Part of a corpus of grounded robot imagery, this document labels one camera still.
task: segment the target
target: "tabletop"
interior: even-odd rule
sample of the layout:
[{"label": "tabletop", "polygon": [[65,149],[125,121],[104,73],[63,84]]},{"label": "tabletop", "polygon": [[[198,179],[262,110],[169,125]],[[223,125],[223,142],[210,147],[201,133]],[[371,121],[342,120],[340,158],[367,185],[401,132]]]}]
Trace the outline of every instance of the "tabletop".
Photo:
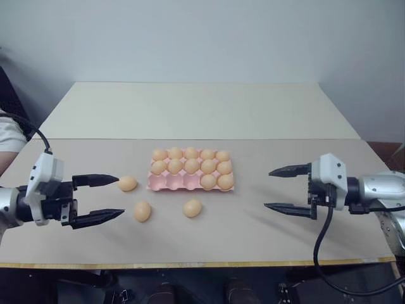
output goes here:
[{"label": "tabletop", "polygon": [[76,82],[41,131],[54,139],[359,139],[318,84]]},{"label": "tabletop", "polygon": [[[81,187],[75,192],[79,214],[101,208],[126,212],[102,225],[72,230],[51,221],[45,227],[26,223],[6,231],[0,248],[3,267],[113,269],[146,267],[224,267],[312,265],[315,239],[325,219],[289,217],[263,206],[268,202],[305,205],[306,178],[269,177],[274,168],[307,163],[334,153],[347,165],[348,176],[374,174],[386,166],[358,139],[334,140],[133,140],[52,139],[54,155],[65,161],[65,181],[73,174],[134,176],[139,185],[129,193],[115,184]],[[146,189],[155,148],[225,149],[234,164],[235,190],[160,191]],[[30,168],[43,151],[32,140],[0,178],[4,187],[27,183]],[[182,214],[183,204],[200,199],[196,218]],[[132,215],[134,204],[148,201],[151,218],[141,224]],[[328,263],[394,260],[373,214],[335,212],[320,250]]]}]

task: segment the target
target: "egg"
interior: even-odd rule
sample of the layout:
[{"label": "egg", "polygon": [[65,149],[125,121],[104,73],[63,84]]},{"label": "egg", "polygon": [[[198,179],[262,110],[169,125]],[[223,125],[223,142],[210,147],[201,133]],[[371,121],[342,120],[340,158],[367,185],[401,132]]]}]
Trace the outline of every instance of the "egg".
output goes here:
[{"label": "egg", "polygon": [[216,166],[216,170],[221,174],[229,174],[232,172],[232,164],[230,160],[223,161]]},{"label": "egg", "polygon": [[229,190],[234,186],[234,177],[230,174],[221,175],[217,184],[222,190]]},{"label": "egg", "polygon": [[156,160],[151,167],[151,172],[154,175],[160,175],[166,170],[167,164],[163,160]]},{"label": "egg", "polygon": [[183,151],[178,147],[172,147],[169,150],[169,158],[171,160],[179,160],[183,157]]},{"label": "egg", "polygon": [[212,174],[204,175],[201,177],[200,184],[205,190],[211,190],[215,187],[216,177]]},{"label": "egg", "polygon": [[198,199],[191,199],[184,204],[183,214],[189,218],[196,217],[201,212],[201,209],[203,209],[203,204]]},{"label": "egg", "polygon": [[215,152],[211,149],[204,149],[201,151],[200,157],[203,160],[213,160],[215,157]]},{"label": "egg", "polygon": [[191,158],[198,158],[198,151],[196,148],[189,147],[184,151],[184,157],[190,160]]},{"label": "egg", "polygon": [[215,158],[219,161],[219,162],[225,162],[227,160],[229,160],[230,156],[229,156],[229,152],[228,151],[218,151],[215,155]]},{"label": "egg", "polygon": [[135,204],[134,207],[134,219],[138,222],[143,223],[148,220],[151,216],[152,208],[150,204],[145,201],[140,201]]},{"label": "egg", "polygon": [[153,150],[153,160],[164,160],[165,158],[167,158],[167,151],[166,150]]},{"label": "egg", "polygon": [[183,169],[183,163],[177,159],[169,161],[169,164],[167,165],[167,170],[171,174],[178,174],[181,169]]},{"label": "egg", "polygon": [[200,169],[200,164],[196,159],[187,160],[184,164],[184,170],[188,174],[194,174]]},{"label": "egg", "polygon": [[138,184],[137,180],[134,179],[132,176],[123,176],[116,183],[118,188],[120,188],[124,192],[134,190],[137,184]]},{"label": "egg", "polygon": [[201,164],[201,170],[205,174],[211,174],[215,171],[216,162],[213,160],[204,160]]}]

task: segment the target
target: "person's arm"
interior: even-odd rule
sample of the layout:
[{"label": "person's arm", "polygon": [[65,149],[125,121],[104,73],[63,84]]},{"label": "person's arm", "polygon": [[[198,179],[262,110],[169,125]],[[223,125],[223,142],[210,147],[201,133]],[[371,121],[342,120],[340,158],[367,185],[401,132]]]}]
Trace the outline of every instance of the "person's arm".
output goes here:
[{"label": "person's arm", "polygon": [[0,176],[25,146],[27,140],[18,123],[7,117],[0,117]]}]

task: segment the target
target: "beige table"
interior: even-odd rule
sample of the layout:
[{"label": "beige table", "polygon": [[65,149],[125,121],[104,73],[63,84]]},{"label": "beige table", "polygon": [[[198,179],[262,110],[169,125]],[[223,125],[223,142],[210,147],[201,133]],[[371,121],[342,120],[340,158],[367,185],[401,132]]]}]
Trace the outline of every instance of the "beige table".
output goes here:
[{"label": "beige table", "polygon": [[[116,186],[80,188],[79,212],[124,208],[126,212],[103,225],[71,230],[53,221],[45,227],[27,223],[6,231],[0,248],[4,267],[112,269],[139,267],[224,267],[311,265],[315,239],[325,219],[288,217],[263,206],[266,202],[305,203],[306,178],[268,177],[274,168],[306,163],[333,152],[346,163],[348,174],[359,176],[386,170],[360,140],[51,140],[54,154],[65,161],[65,180],[72,174],[133,175],[138,189],[123,193]],[[146,189],[151,151],[170,146],[227,149],[235,167],[235,191],[175,191]],[[1,177],[4,186],[27,182],[28,170],[42,151],[30,142]],[[204,210],[195,219],[182,214],[182,205],[199,198]],[[153,206],[148,222],[132,218],[136,201]],[[393,260],[374,215],[335,212],[321,247],[322,263],[362,263]]]},{"label": "beige table", "polygon": [[41,130],[59,139],[359,139],[318,84],[76,82]]},{"label": "beige table", "polygon": [[[268,172],[328,152],[346,162],[349,175],[386,170],[318,84],[77,82],[41,129],[53,139],[55,156],[65,161],[65,180],[104,173],[133,175],[140,185],[131,193],[115,185],[75,193],[81,214],[126,209],[103,225],[73,231],[59,222],[27,223],[7,231],[0,248],[3,267],[311,265],[326,210],[319,208],[319,220],[313,221],[265,208],[266,202],[305,203],[307,196],[305,177],[276,179]],[[147,191],[151,151],[171,146],[229,150],[235,191]],[[0,183],[26,184],[42,150],[39,140],[31,141]],[[193,197],[204,210],[190,220],[182,205]],[[145,224],[132,218],[139,200],[153,206]],[[375,216],[348,212],[335,213],[320,258],[322,263],[393,260]]]}]

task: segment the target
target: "pink egg tray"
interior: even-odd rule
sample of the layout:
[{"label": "pink egg tray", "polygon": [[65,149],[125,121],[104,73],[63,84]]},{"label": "pink egg tray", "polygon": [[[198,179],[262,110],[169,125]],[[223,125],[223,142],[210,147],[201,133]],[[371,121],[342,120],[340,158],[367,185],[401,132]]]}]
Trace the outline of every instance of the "pink egg tray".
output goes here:
[{"label": "pink egg tray", "polygon": [[[198,151],[198,155],[200,154],[200,152],[202,151],[202,149],[197,149]],[[170,162],[170,158],[165,158],[163,160],[165,163],[169,163]],[[183,163],[183,167],[184,167],[184,163],[187,161],[187,159],[185,157],[181,158],[180,161]],[[199,162],[200,166],[201,163],[204,161],[201,157],[197,158],[197,161]],[[219,163],[219,161],[214,158],[213,159],[214,162],[216,162],[216,164]],[[212,175],[214,175],[217,180],[219,178],[219,176],[221,175],[221,173],[219,173],[217,170],[215,170],[213,173],[211,173]],[[170,189],[170,190],[178,190],[178,189],[187,189],[187,190],[195,190],[195,189],[204,189],[202,187],[202,185],[200,184],[200,180],[201,177],[203,177],[205,175],[205,173],[199,169],[196,173],[194,174],[188,174],[184,169],[182,169],[181,171],[179,171],[178,174],[171,174],[169,171],[167,171],[167,169],[160,175],[155,175],[152,172],[148,173],[148,184],[147,184],[147,189],[149,190],[153,190],[153,191],[160,191],[160,190],[165,190],[165,189]],[[232,178],[234,177],[234,173],[231,172],[229,173],[230,176],[232,176]],[[223,190],[221,189],[218,185],[215,185],[212,189],[207,190],[206,191],[211,191],[211,190],[220,190],[223,192],[227,192],[227,191],[231,191],[234,190],[235,187],[232,187],[228,190]]]}]

